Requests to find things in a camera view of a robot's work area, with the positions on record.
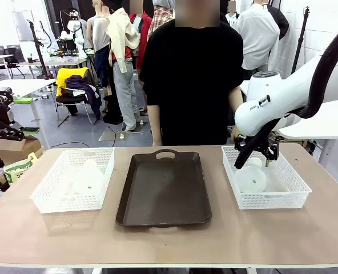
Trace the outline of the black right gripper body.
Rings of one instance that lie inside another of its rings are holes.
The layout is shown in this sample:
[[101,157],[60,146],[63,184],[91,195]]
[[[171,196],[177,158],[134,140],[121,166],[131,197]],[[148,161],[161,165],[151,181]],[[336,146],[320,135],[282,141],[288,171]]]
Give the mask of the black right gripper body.
[[267,123],[255,136],[248,136],[245,142],[245,148],[268,148],[278,147],[278,142],[272,136],[274,124]]

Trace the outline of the person left hand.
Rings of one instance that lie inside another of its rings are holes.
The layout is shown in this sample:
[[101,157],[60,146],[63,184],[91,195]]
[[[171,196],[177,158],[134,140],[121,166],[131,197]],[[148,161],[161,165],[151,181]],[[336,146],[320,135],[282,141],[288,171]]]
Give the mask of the person left hand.
[[237,128],[237,126],[232,126],[232,128],[231,128],[231,135],[230,135],[230,141],[231,141],[231,143],[234,144],[236,138],[238,138],[240,135],[242,135],[242,133]]

